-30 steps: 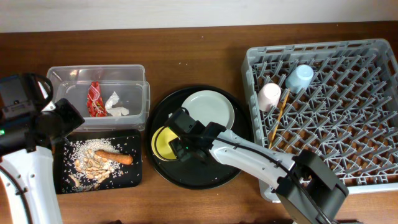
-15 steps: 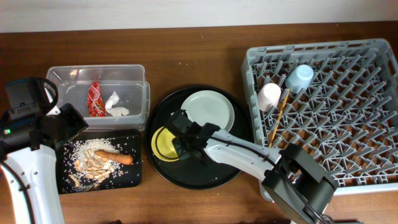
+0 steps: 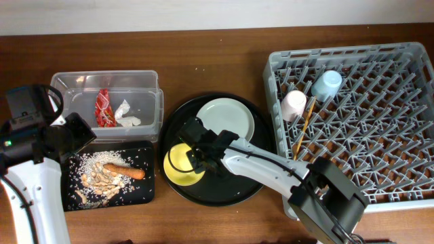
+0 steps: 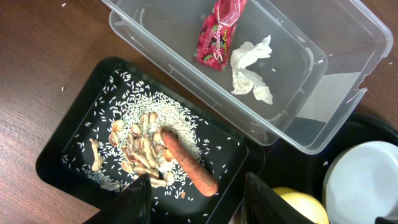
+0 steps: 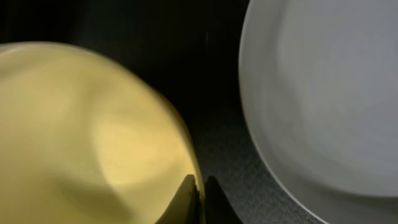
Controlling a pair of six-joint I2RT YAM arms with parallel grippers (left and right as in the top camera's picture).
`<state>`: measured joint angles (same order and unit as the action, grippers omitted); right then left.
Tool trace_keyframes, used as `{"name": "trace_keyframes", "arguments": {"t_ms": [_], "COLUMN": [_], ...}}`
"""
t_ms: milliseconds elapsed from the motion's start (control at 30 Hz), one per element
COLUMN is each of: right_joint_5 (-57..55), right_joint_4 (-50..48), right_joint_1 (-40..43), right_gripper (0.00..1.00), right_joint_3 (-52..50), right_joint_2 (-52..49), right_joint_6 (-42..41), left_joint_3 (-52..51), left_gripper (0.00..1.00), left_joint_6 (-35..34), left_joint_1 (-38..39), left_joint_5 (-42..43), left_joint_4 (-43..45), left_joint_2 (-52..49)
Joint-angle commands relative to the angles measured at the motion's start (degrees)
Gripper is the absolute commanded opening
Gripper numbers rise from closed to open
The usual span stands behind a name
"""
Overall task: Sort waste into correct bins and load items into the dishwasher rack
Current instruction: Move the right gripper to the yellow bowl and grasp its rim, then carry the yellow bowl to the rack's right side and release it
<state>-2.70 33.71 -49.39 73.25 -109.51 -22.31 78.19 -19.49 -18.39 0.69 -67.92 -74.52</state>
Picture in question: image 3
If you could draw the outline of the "white tissue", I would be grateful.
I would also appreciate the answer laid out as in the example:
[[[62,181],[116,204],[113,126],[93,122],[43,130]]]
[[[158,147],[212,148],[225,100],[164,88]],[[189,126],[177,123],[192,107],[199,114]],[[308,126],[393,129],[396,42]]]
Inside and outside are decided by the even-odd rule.
[[[134,116],[126,116],[126,114],[130,111],[129,103],[124,100],[118,109],[115,111],[115,120],[122,127],[133,127],[139,126],[141,124],[141,120],[138,117]]]

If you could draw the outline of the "pink cup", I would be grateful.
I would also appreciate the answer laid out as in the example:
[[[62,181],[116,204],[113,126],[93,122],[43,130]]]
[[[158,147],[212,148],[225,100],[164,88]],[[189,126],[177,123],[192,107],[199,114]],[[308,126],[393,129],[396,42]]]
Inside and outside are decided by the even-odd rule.
[[[302,116],[307,103],[305,94],[298,90],[289,91],[281,101],[281,114],[285,121],[292,122],[296,116]]]

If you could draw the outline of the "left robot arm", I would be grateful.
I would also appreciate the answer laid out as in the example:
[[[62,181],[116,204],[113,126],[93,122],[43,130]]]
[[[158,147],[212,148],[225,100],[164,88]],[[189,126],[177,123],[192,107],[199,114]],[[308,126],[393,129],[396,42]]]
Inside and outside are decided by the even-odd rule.
[[[61,163],[96,139],[77,113],[1,134],[1,184],[19,243],[70,243]]]

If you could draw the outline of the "red snack wrapper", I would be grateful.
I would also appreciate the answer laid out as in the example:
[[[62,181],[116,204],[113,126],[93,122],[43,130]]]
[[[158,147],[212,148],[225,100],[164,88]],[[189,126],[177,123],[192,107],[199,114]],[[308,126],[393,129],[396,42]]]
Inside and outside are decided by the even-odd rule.
[[[117,125],[107,89],[98,92],[94,112],[98,127],[115,127]]]

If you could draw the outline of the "wooden chopstick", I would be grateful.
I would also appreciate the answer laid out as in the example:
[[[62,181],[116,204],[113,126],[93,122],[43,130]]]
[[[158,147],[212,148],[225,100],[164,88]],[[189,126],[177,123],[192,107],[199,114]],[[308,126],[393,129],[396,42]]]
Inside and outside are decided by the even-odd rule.
[[[297,146],[296,146],[296,154],[300,150],[300,147],[301,147],[301,144],[302,144],[302,140],[304,138],[305,131],[307,130],[307,127],[308,127],[308,124],[309,124],[309,119],[311,118],[311,114],[312,114],[313,109],[315,107],[316,100],[317,100],[317,96],[314,96],[313,99],[312,99],[312,103],[311,103],[311,105],[309,107],[309,111],[308,111],[306,120],[305,120],[303,128],[302,128],[301,137],[300,137],[300,139],[299,139],[299,141],[297,143]]]
[[[296,160],[297,157],[298,157],[298,152],[300,150],[300,147],[301,147],[301,144],[302,144],[302,141],[303,141],[303,138],[304,138],[304,134],[305,134],[305,131],[307,129],[308,124],[309,124],[309,118],[307,118],[306,121],[304,122],[304,126],[302,128],[300,139],[299,139],[299,141],[298,141],[298,143],[296,145],[296,148],[294,150],[294,158],[293,158],[294,160]]]

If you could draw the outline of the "nut and rice scraps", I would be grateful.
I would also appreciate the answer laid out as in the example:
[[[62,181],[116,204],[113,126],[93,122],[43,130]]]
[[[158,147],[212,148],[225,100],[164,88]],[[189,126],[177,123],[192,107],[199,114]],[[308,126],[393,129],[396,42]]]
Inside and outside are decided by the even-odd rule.
[[[107,163],[129,167],[130,162],[123,159],[121,154],[121,150],[84,153],[76,161],[71,161],[70,196],[77,201],[78,208],[107,207],[111,200],[117,205],[125,200],[124,194],[136,189],[132,185],[134,179],[104,167]]]

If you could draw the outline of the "orange carrot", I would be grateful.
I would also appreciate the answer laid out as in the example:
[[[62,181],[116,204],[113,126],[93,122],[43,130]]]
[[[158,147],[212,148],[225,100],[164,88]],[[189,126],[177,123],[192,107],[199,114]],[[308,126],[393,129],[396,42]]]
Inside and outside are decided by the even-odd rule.
[[[115,172],[117,174],[125,175],[135,180],[142,180],[145,177],[145,172],[142,169],[136,169],[132,167],[124,167],[115,165],[112,163],[106,163],[103,168]]]

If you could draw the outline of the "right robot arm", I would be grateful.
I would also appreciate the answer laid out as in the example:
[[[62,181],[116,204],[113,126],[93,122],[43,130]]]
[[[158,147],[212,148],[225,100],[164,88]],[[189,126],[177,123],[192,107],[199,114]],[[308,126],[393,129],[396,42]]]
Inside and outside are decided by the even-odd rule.
[[[364,243],[354,232],[369,201],[333,162],[294,161],[258,148],[231,131],[215,134],[191,117],[177,133],[191,147],[193,167],[227,171],[282,194],[321,243]]]

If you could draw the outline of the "blue cup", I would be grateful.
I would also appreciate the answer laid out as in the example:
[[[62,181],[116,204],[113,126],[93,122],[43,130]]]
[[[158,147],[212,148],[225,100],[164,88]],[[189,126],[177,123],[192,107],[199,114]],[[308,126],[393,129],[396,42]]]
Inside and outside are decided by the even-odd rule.
[[[342,84],[342,76],[335,70],[328,70],[316,80],[311,88],[311,93],[319,102],[325,102],[328,98],[334,98]]]

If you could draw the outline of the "yellow bowl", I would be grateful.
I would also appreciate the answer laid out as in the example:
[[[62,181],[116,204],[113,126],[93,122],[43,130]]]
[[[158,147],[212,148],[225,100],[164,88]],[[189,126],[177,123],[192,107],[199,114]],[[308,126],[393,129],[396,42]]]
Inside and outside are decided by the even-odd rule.
[[[168,179],[179,186],[191,186],[198,183],[205,172],[196,173],[189,161],[188,152],[191,148],[185,144],[177,144],[166,153],[163,160],[163,169]]]

